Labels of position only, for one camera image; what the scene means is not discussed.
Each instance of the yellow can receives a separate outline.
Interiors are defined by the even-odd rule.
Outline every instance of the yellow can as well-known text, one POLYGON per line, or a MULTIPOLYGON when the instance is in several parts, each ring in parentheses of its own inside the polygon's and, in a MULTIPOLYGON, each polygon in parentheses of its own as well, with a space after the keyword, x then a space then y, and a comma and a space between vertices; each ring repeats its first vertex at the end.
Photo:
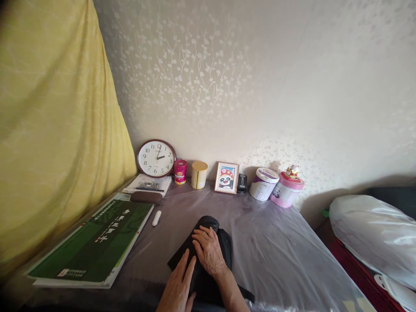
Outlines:
POLYGON ((204 162, 194 162, 192 164, 191 186, 194 189, 203 189, 207 178, 208 165, 204 162))

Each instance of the white marker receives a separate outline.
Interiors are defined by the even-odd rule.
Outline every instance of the white marker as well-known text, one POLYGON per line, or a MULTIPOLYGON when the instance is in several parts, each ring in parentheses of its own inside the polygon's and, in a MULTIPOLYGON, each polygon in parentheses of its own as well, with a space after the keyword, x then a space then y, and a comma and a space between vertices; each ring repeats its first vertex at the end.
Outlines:
POLYGON ((157 223, 159 222, 160 219, 160 215, 162 214, 162 212, 160 210, 158 210, 158 212, 155 215, 155 218, 153 219, 153 226, 157 226, 157 223))

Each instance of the white plastic bag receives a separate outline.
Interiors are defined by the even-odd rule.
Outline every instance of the white plastic bag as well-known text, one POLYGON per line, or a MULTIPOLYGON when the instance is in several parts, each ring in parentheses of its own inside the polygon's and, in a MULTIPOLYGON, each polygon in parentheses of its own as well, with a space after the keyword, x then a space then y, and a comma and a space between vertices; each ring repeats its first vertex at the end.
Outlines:
POLYGON ((337 197, 329 214, 347 248, 373 269, 416 290, 416 221, 368 195, 337 197))

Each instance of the brown clock frame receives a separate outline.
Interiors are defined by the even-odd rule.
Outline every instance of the brown clock frame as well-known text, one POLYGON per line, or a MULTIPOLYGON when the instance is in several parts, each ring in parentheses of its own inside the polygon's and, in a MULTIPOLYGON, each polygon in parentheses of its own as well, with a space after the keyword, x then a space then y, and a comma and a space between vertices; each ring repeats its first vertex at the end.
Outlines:
POLYGON ((160 140, 160 139, 151 139, 146 141, 145 143, 143 143, 142 145, 140 145, 139 149, 137 150, 136 153, 136 164, 137 164, 137 169, 139 169, 141 172, 143 172, 145 175, 152 177, 152 178, 163 178, 169 174, 171 174, 174 166, 175 166, 175 161, 176 161, 176 151, 175 149, 172 147, 172 145, 170 145, 169 143, 167 143, 166 141, 160 140), (154 176, 154 175, 148 175, 147 173, 144 172, 144 170, 142 169, 142 167, 140 166, 140 162, 139 162, 139 154, 140 154, 140 150, 142 149, 143 146, 145 146, 147 143, 149 142, 153 142, 153 141, 158 141, 158 142, 162 142, 165 143, 167 146, 169 146, 169 148, 172 150, 173 153, 173 166, 172 168, 164 175, 158 175, 158 176, 154 176))

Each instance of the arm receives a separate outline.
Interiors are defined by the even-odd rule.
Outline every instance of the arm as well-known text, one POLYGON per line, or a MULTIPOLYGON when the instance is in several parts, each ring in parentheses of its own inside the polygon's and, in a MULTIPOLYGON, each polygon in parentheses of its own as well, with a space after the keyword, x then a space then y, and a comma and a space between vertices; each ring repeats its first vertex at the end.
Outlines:
POLYGON ((225 310, 227 312, 250 312, 233 273, 225 264, 217 233, 212 228, 200 226, 200 230, 194 230, 192 238, 199 261, 220 288, 225 310))

